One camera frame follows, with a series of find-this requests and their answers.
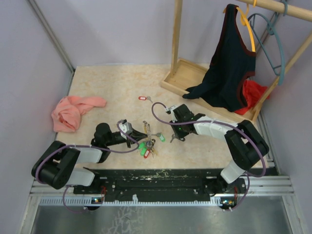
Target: yellow hanger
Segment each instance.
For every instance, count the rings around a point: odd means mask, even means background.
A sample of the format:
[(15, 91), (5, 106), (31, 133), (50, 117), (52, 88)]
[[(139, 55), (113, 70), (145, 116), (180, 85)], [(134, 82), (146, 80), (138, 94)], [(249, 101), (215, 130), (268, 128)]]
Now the yellow hanger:
[(254, 36), (253, 36), (253, 32), (252, 32), (252, 28), (250, 27), (249, 23), (248, 23), (248, 20), (246, 18), (246, 15), (245, 13), (239, 8), (237, 7), (236, 8), (240, 14), (241, 14), (241, 20), (244, 20), (244, 23), (245, 25), (244, 26), (247, 26), (247, 29), (248, 29), (248, 33), (249, 33), (249, 36), (250, 36), (250, 42), (252, 44), (252, 51), (255, 52), (255, 45), (254, 45)]

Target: red cloth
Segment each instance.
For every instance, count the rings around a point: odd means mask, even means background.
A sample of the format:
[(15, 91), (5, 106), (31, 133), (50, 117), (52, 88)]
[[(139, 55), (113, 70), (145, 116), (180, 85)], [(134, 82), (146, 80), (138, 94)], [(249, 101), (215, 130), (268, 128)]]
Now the red cloth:
[(247, 101), (247, 107), (239, 109), (235, 111), (235, 113), (243, 115), (249, 109), (253, 108), (267, 88), (268, 88), (267, 86), (261, 86), (260, 84), (258, 84), (253, 80), (245, 80), (243, 84), (243, 95)]

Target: pink cloth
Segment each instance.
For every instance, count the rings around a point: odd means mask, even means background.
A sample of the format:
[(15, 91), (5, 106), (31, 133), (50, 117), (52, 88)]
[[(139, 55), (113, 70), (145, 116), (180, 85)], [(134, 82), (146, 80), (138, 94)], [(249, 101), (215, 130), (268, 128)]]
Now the pink cloth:
[(93, 107), (104, 107), (106, 100), (101, 97), (67, 96), (57, 104), (51, 116), (54, 132), (73, 133), (80, 127), (81, 115)]

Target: wooden rod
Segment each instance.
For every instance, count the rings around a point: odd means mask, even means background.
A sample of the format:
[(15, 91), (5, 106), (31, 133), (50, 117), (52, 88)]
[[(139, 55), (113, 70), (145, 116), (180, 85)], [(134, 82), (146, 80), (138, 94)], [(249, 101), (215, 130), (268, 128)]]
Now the wooden rod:
[[(292, 56), (292, 58), (287, 62), (285, 66), (285, 75), (288, 73), (288, 71), (291, 69), (291, 67), (294, 65), (294, 63), (300, 58), (302, 53), (308, 48), (308, 46), (312, 42), (312, 31), (310, 32), (310, 35), (306, 38), (306, 40), (301, 44), (299, 49), (296, 51), (296, 53)], [(267, 97), (270, 95), (270, 93), (273, 91), (273, 89), (278, 84), (279, 77), (276, 77), (271, 86), (264, 92), (264, 94), (259, 99), (258, 103), (256, 104), (255, 108), (258, 105), (262, 105), (262, 103), (267, 99)]]
[[(245, 2), (250, 5), (253, 5), (254, 3), (254, 0), (237, 0), (237, 1)], [(271, 11), (276, 11), (279, 13), (285, 12), (285, 5), (278, 1), (257, 0), (256, 6), (262, 7)], [(304, 9), (304, 8), (300, 8), (300, 7), (296, 7), (296, 6), (292, 6), (288, 4), (287, 15), (312, 22), (312, 11)]]
[(174, 32), (172, 36), (172, 57), (171, 57), (171, 75), (173, 76), (177, 70), (177, 55), (179, 49), (181, 15), (183, 0), (175, 0), (175, 21)]

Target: lavender wall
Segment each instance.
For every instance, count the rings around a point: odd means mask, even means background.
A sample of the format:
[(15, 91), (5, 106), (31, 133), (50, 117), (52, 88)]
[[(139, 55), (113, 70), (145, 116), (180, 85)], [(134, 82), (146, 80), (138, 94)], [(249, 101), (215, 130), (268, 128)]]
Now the lavender wall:
[(50, 113), (71, 74), (27, 1), (0, 1), (0, 229), (17, 232), (31, 169), (54, 138)]
[[(37, 0), (74, 66), (171, 62), (174, 0)], [(179, 56), (210, 62), (227, 4), (233, 0), (184, 0)], [(251, 6), (267, 17), (272, 12)], [(257, 23), (263, 32), (264, 21)], [(250, 46), (246, 27), (240, 32)]]
[[(289, 1), (290, 4), (312, 9), (310, 0)], [(285, 60), (296, 52), (312, 32), (312, 23), (293, 17), (281, 17), (276, 24), (285, 51)], [(279, 52), (274, 38), (266, 43), (276, 64)], [(262, 113), (269, 127), (281, 172), (290, 175), (296, 196), (306, 220), (312, 218), (312, 45), (287, 73), (264, 103)], [(256, 80), (269, 85), (275, 75), (264, 53), (257, 58)], [(312, 232), (312, 223), (307, 223)]]

